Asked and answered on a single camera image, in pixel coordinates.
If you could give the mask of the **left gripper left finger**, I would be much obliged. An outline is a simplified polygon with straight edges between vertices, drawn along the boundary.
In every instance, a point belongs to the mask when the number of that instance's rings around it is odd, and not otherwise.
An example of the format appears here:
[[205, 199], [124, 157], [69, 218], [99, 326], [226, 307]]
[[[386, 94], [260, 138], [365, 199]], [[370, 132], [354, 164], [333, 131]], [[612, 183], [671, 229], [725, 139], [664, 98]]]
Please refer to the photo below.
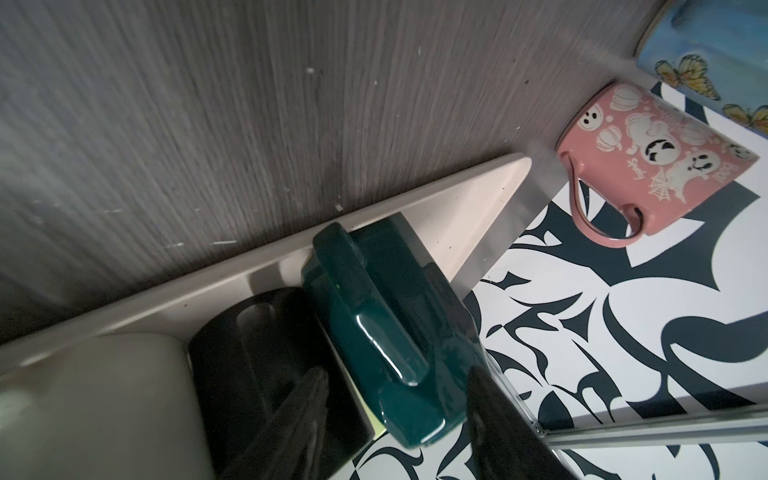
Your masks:
[[324, 446], [329, 377], [311, 368], [221, 479], [317, 479]]

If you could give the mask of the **blue butterfly mug yellow inside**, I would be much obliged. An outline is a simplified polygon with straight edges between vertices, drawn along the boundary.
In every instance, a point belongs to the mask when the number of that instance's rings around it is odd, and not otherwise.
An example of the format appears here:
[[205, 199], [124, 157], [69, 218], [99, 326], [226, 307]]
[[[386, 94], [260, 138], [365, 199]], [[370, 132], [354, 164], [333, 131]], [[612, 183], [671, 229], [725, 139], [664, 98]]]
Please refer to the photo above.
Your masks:
[[667, 1], [635, 57], [646, 73], [767, 136], [765, 1]]

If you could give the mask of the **dark green mug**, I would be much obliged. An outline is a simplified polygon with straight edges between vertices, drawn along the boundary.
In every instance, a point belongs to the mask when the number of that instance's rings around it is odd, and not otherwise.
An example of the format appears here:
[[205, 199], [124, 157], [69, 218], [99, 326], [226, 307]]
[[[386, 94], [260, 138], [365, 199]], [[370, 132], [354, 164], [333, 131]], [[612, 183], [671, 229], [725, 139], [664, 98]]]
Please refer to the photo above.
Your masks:
[[365, 404], [402, 446], [466, 419], [470, 370], [486, 364], [476, 324], [406, 218], [323, 228], [301, 275]]

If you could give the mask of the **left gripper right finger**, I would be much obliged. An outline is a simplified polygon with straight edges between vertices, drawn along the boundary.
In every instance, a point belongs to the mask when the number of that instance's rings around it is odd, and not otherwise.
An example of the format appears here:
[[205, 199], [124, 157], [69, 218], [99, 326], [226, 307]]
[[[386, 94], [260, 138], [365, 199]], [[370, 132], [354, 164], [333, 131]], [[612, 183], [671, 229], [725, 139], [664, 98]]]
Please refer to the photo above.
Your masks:
[[573, 479], [484, 368], [470, 370], [467, 425], [479, 479]]

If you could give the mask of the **pink ghost print mug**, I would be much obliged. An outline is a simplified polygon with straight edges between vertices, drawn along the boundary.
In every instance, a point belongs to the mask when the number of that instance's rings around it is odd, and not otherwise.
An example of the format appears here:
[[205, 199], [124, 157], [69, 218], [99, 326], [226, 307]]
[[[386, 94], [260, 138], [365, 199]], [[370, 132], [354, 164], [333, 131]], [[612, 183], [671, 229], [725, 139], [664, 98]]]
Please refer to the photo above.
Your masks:
[[[623, 248], [655, 235], [702, 204], [759, 159], [748, 148], [633, 84], [612, 83], [571, 121], [557, 144], [568, 174], [578, 230], [598, 245]], [[586, 185], [630, 229], [601, 231], [580, 204]]]

